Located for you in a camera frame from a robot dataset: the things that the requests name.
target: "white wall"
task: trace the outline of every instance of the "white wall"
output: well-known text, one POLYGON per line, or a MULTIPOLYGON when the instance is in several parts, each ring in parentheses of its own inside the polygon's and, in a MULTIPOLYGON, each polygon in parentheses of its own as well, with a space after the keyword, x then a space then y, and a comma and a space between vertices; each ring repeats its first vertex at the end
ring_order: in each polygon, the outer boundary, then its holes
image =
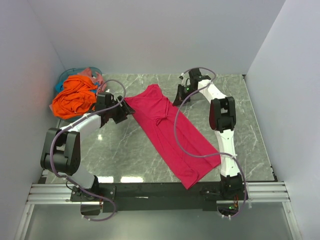
POLYGON ((285 0, 29 0, 66 66, 246 74, 285 0))
POLYGON ((320 1, 286 0, 246 82, 304 239, 320 236, 320 1))
POLYGON ((13 239, 32 182, 41 175, 53 87, 64 70, 26 0, 0 7, 0 235, 13 239))

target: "red dress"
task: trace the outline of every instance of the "red dress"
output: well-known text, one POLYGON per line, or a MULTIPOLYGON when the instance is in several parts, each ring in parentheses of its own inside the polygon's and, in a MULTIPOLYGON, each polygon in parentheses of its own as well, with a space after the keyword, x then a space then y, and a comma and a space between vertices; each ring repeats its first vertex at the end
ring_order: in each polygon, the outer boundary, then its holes
MULTIPOLYGON (((135 110, 134 119, 186 189, 221 163, 219 155, 196 158, 180 149, 174 135, 178 108, 172 106, 157 84, 149 85, 137 96, 126 97, 125 101, 135 110)), ((177 136, 184 149, 194 155, 218 152, 181 112, 177 120, 177 136)))

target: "gray marble surface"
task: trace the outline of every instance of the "gray marble surface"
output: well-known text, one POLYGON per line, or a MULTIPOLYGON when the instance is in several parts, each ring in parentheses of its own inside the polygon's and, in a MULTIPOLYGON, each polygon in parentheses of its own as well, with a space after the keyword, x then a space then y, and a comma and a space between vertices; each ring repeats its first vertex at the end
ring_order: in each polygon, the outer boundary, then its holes
MULTIPOLYGON (((110 74, 105 79, 121 81, 127 96, 143 92, 148 85, 158 84, 171 101, 175 99, 178 74, 110 74)), ((237 159, 248 181, 273 181, 271 164, 253 111, 242 75, 218 75, 215 85, 236 104, 234 144, 237 159)), ((115 96, 122 95, 121 87, 110 82, 108 88, 115 96)), ((183 113, 215 146, 218 141, 209 126, 209 102, 196 94, 183 107, 183 113)), ((81 143, 81 164, 99 176, 100 182, 179 182, 162 160, 144 131, 132 116, 115 124, 110 120, 81 143)), ((213 169, 201 181, 220 181, 220 167, 213 169)), ((51 172, 47 183, 62 183, 51 172)))

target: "teal basket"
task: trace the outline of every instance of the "teal basket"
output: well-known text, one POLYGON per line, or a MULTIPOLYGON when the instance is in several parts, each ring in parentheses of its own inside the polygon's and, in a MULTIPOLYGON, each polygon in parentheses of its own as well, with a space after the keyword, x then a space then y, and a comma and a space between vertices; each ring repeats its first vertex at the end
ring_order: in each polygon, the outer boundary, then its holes
MULTIPOLYGON (((100 69, 96 68, 96 67, 93 67, 93 66, 90 66, 89 67, 92 71, 92 76, 93 77, 97 77, 97 74, 96 72, 98 72, 99 74, 102 75, 102 72, 100 71, 100 69)), ((71 68, 71 69, 68 69, 66 71, 64 71, 60 77, 59 77, 59 80, 58 80, 58 83, 63 83, 65 80, 67 80, 67 78, 69 76, 72 76, 72 75, 77 75, 78 73, 82 72, 83 70, 85 70, 86 67, 80 67, 80 68, 71 68)), ((81 116, 75 116, 75 117, 71 117, 71 118, 68 118, 68 119, 62 119, 60 117, 58 117, 59 119, 63 120, 63 121, 66 121, 68 123, 73 123, 74 121, 77 121, 78 119, 81 118, 81 116)))

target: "orange cloth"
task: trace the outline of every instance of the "orange cloth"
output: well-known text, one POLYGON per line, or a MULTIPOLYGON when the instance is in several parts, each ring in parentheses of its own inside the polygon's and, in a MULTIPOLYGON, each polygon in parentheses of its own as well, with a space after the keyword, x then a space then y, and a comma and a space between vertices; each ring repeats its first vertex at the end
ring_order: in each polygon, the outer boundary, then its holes
POLYGON ((88 76, 72 75, 63 83, 63 91, 52 101, 52 111, 56 117, 69 119, 85 114, 97 102, 96 90, 88 76))

